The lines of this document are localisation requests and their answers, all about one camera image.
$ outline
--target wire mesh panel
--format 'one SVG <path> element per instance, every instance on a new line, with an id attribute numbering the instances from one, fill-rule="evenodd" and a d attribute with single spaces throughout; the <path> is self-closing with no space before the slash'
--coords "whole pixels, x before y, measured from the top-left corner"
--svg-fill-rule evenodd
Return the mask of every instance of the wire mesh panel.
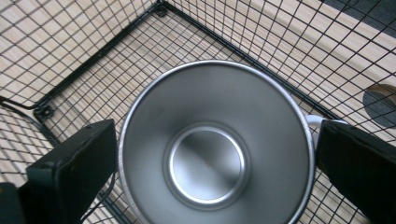
<path id="1" fill-rule="evenodd" d="M 388 35 L 396 27 L 393 3 L 367 1 L 362 11 L 335 0 L 169 2 L 340 118 L 396 145 L 396 39 Z M 364 105 L 364 93 L 378 85 L 386 86 L 384 96 Z M 380 105 L 386 112 L 372 111 L 369 105 L 385 98 L 391 99 Z"/>
<path id="2" fill-rule="evenodd" d="M 31 106 L 155 1 L 2 1 L 0 94 Z"/>
<path id="3" fill-rule="evenodd" d="M 139 17 L 156 1 L 2 2 L 0 95 L 34 108 L 138 18 L 120 43 L 49 101 L 55 111 L 45 124 L 61 142 L 103 119 L 116 121 L 119 136 L 134 99 L 154 78 L 183 63 L 220 59 L 263 65 L 317 105 L 396 145 L 396 15 L 382 20 L 374 13 L 384 1 L 364 11 L 336 0 L 169 1 L 163 18 Z M 320 114 L 290 93 L 306 114 Z M 51 147 L 26 121 L 0 111 L 0 177 L 22 184 L 24 168 Z M 15 131 L 20 126 L 27 131 Z M 119 180 L 109 198 L 114 210 L 102 206 L 90 222 L 139 222 Z M 367 222 L 317 170 L 300 223 Z"/>
<path id="4" fill-rule="evenodd" d="M 133 100 L 155 77 L 183 63 L 210 59 L 246 63 L 176 14 L 169 12 L 164 18 L 150 16 L 54 99 L 57 111 L 47 123 L 61 139 L 101 119 L 115 119 L 120 131 Z M 305 113 L 315 113 L 304 102 L 299 105 Z M 120 182 L 114 190 L 114 203 L 127 208 Z M 313 196 L 301 222 L 330 221 L 361 223 L 365 218 L 318 171 Z"/>

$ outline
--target bowl rim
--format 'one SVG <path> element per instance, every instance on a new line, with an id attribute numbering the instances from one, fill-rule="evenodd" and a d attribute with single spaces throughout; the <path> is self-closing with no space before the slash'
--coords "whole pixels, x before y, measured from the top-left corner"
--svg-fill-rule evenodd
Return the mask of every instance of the bowl rim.
<path id="1" fill-rule="evenodd" d="M 247 65 L 241 64 L 241 63 L 235 63 L 235 62 L 230 62 L 230 61 L 222 61 L 222 60 L 203 60 L 203 61 L 196 61 L 192 63 L 185 63 L 180 66 L 177 66 L 159 77 L 155 78 L 151 83 L 147 85 L 145 89 L 143 89 L 139 95 L 135 98 L 132 107 L 128 111 L 125 121 L 122 124 L 122 129 L 120 133 L 120 141 L 119 141 L 119 151 L 118 151 L 118 160 L 119 160 L 119 174 L 120 174 L 120 182 L 122 185 L 122 189 L 126 195 L 127 201 L 129 205 L 132 208 L 132 213 L 135 215 L 138 219 L 140 219 L 141 223 L 150 223 L 149 220 L 143 215 L 143 213 L 140 211 L 138 208 L 136 202 L 134 201 L 134 198 L 132 197 L 131 192 L 129 191 L 128 184 L 126 181 L 126 176 L 125 176 L 125 171 L 124 171 L 124 163 L 123 163 L 123 148 L 124 148 L 124 139 L 125 139 L 125 134 L 128 129 L 128 124 L 131 121 L 131 118 L 136 111 L 137 107 L 140 105 L 140 102 L 145 98 L 145 96 L 157 85 L 159 85 L 163 80 L 166 78 L 177 74 L 177 72 L 182 71 L 187 68 L 191 68 L 194 66 L 203 66 L 203 65 L 225 65 L 225 66 L 231 66 L 235 68 L 239 68 L 242 70 L 248 71 L 250 74 L 255 75 L 257 77 L 260 77 L 267 81 L 270 85 L 272 85 L 274 88 L 276 88 L 277 91 L 279 91 L 280 94 L 283 95 L 283 97 L 289 102 L 291 105 L 292 109 L 296 113 L 297 117 L 299 118 L 305 138 L 308 144 L 308 161 L 309 161 L 309 167 L 308 167 L 308 178 L 306 181 L 306 189 L 304 192 L 304 196 L 301 199 L 301 202 L 299 206 L 297 207 L 296 211 L 292 215 L 292 217 L 289 220 L 289 223 L 296 223 L 302 213 L 304 212 L 306 205 L 309 201 L 312 188 L 314 185 L 314 175 L 315 175 L 315 147 L 314 147 L 314 141 L 312 137 L 312 133 L 310 132 L 308 123 L 305 119 L 305 115 L 303 114 L 302 110 L 300 107 L 297 105 L 297 103 L 291 98 L 290 94 L 286 92 L 286 90 L 280 86 L 277 82 L 275 82 L 272 78 L 270 78 L 268 75 L 265 75 L 264 72 L 261 72 L 257 69 L 254 69 L 252 67 L 249 67 Z"/>

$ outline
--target wooden floor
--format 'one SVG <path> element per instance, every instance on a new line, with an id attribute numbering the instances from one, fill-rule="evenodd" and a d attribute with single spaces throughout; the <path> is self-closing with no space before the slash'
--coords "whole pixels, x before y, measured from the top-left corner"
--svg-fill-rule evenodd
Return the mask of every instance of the wooden floor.
<path id="1" fill-rule="evenodd" d="M 396 146 L 396 130 L 384 129 L 370 121 L 370 117 L 362 105 L 364 90 L 373 84 L 396 85 L 395 38 L 380 33 L 369 25 L 321 4 L 317 0 L 304 0 L 303 4 L 295 0 L 267 2 L 244 0 L 227 3 L 228 6 L 223 3 L 224 1 L 214 0 L 207 0 L 205 3 L 190 1 L 190 5 L 183 0 L 169 2 L 176 4 L 177 7 L 185 7 L 183 11 L 189 12 L 193 18 L 221 34 L 225 39 L 268 66 L 345 121 L 357 125 L 367 132 L 374 133 Z M 2 20 L 0 20 L 0 95 L 31 105 L 89 59 L 126 24 L 147 10 L 152 3 L 150 1 L 134 1 L 131 4 L 131 1 L 125 0 L 113 4 L 111 7 L 102 1 L 97 2 L 94 6 L 85 1 L 78 3 L 63 1 L 62 6 L 56 1 L 50 1 L 44 6 L 40 6 L 35 1 L 20 1 L 15 5 L 8 4 L 6 1 L 0 2 L 0 8 L 6 8 L 2 11 Z M 174 32 L 177 34 L 191 32 L 192 40 L 202 45 L 200 48 L 196 48 L 194 42 L 189 42 L 184 46 L 187 43 L 186 39 L 175 36 L 174 44 L 191 50 L 185 59 L 186 62 L 205 58 L 205 56 L 196 56 L 205 55 L 205 52 L 201 52 L 203 49 L 213 50 L 213 52 L 207 53 L 207 57 L 216 54 L 220 59 L 227 59 L 230 55 L 229 52 L 225 52 L 226 49 L 211 48 L 212 45 L 217 45 L 214 40 L 202 41 L 201 36 L 203 35 L 200 35 L 199 32 L 194 34 L 189 30 L 192 28 L 186 22 L 181 20 L 170 20 L 169 22 L 174 23 L 173 26 L 170 25 Z M 163 29 L 165 33 L 172 35 L 172 30 L 161 22 L 153 20 L 150 27 L 157 30 Z M 149 28 L 145 31 L 147 33 L 142 32 L 140 36 L 146 35 L 147 39 L 155 36 L 150 35 Z M 135 64 L 128 64 L 128 61 L 123 57 L 113 57 L 112 63 L 122 64 L 122 66 L 118 66 L 118 69 L 129 69 L 127 71 L 129 74 L 138 73 L 143 69 L 148 69 L 148 73 L 155 71 L 154 77 L 183 63 L 178 58 L 185 57 L 185 54 L 176 52 L 175 55 L 172 55 L 169 53 L 161 58 L 157 55 L 163 54 L 162 49 L 152 50 L 150 51 L 152 54 L 147 54 L 148 50 L 141 48 L 139 43 L 131 40 L 130 46 L 118 46 L 118 48 L 135 50 L 140 53 L 134 59 Z M 146 44 L 146 48 L 149 48 L 149 41 L 144 44 Z M 141 60 L 139 55 L 144 55 L 145 59 L 150 61 L 149 66 L 155 68 L 151 69 L 145 63 L 139 64 L 139 60 Z M 238 59 L 229 58 L 229 60 L 237 61 Z M 113 91 L 125 96 L 132 95 L 129 98 L 130 102 L 101 107 L 100 104 L 106 105 L 106 99 L 109 99 L 106 98 L 106 93 L 102 96 L 105 100 L 98 103 L 96 97 L 98 92 L 89 92 L 95 86 L 100 89 L 101 82 L 96 79 L 84 79 L 86 81 L 84 85 L 77 83 L 74 89 L 68 89 L 68 91 L 77 89 L 83 91 L 86 88 L 87 93 L 74 95 L 75 98 L 67 99 L 67 103 L 75 105 L 75 108 L 60 106 L 60 110 L 67 109 L 56 116 L 64 117 L 55 117 L 57 122 L 51 123 L 52 129 L 60 135 L 61 139 L 70 136 L 78 127 L 87 122 L 84 118 L 78 118 L 78 111 L 90 110 L 87 116 L 98 116 L 103 119 L 106 116 L 95 111 L 95 108 L 101 108 L 104 114 L 111 114 L 117 106 L 123 106 L 125 108 L 121 110 L 127 110 L 135 94 L 142 90 L 142 83 L 145 82 L 144 85 L 147 85 L 152 80 L 149 76 L 140 74 L 135 76 L 133 81 L 129 81 L 122 76 L 125 71 L 111 70 L 112 68 L 111 66 L 107 70 L 98 68 L 94 70 L 95 75 L 105 77 L 108 72 L 119 74 L 118 80 L 111 79 L 109 82 L 119 82 L 118 88 L 124 91 Z M 122 84 L 126 82 L 130 86 L 124 89 Z M 117 113 L 113 113 L 112 116 L 123 120 Z M 10 116 L 3 115 L 0 119 L 6 123 L 15 123 L 15 119 Z M 29 144 L 32 146 L 43 145 L 40 137 L 32 138 L 27 133 L 18 130 L 20 124 L 10 124 L 7 127 L 2 124 L 3 127 L 0 128 L 3 130 L 2 133 L 7 130 L 7 133 L 14 134 L 18 138 L 11 141 L 9 140 L 10 136 L 1 136 L 0 146 L 2 148 L 22 147 L 22 145 L 16 145 L 16 142 L 30 142 Z M 24 148 L 27 150 L 26 152 L 36 150 L 31 149 L 32 147 Z M 33 162 L 36 157 L 39 157 L 39 154 L 49 150 L 50 146 L 44 144 L 41 149 L 42 151 L 39 152 L 31 151 L 37 154 L 35 156 L 26 153 L 22 153 L 22 155 L 17 153 L 15 156 L 19 161 Z M 17 174 L 23 173 L 26 162 L 20 162 L 21 165 L 15 166 L 16 162 L 10 159 L 12 155 L 4 153 L 0 153 L 0 155 L 2 170 L 12 170 Z M 0 180 L 14 181 L 21 185 L 24 182 L 24 177 L 23 175 L 0 175 Z M 316 185 L 314 194 L 317 195 L 317 198 L 325 198 L 329 194 L 326 190 L 326 186 Z M 121 195 L 122 189 L 118 188 L 116 192 L 115 195 L 112 195 L 113 198 Z M 331 191 L 331 194 L 333 194 L 329 199 L 331 205 L 321 206 L 322 202 L 314 199 L 310 201 L 308 207 L 311 206 L 312 210 L 318 209 L 323 216 L 328 217 L 332 212 L 333 205 L 343 203 L 339 200 L 341 196 L 337 196 L 336 192 Z M 118 201 L 118 204 L 121 207 L 126 206 L 123 200 Z M 348 205 L 345 211 L 343 210 L 346 214 L 349 214 L 348 207 L 351 206 Z M 107 215 L 105 209 L 102 215 L 93 217 L 92 222 Z M 311 217 L 307 215 L 305 218 L 310 220 Z M 363 217 L 354 220 L 357 223 L 365 222 Z M 335 222 L 343 223 L 342 220 L 335 220 Z"/>

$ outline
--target metal wire cage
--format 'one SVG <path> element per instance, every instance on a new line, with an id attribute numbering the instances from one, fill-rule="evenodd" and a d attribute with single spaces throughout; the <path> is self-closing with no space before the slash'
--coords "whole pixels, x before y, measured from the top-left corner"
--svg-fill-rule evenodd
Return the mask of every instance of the metal wire cage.
<path id="1" fill-rule="evenodd" d="M 150 81 L 198 60 L 260 69 L 305 113 L 395 146 L 395 8 L 389 0 L 2 1 L 0 181 L 21 186 L 29 164 L 86 124 L 114 119 L 119 132 Z M 86 222 L 139 220 L 118 181 Z M 368 221 L 317 169 L 299 222 Z"/>

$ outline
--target metal bowl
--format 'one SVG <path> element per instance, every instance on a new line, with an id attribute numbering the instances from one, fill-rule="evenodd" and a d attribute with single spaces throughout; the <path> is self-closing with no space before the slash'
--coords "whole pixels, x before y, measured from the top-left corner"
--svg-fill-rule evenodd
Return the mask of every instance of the metal bowl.
<path id="1" fill-rule="evenodd" d="M 315 171 L 297 104 L 267 75 L 224 61 L 182 65 L 145 88 L 119 163 L 143 223 L 295 222 Z"/>

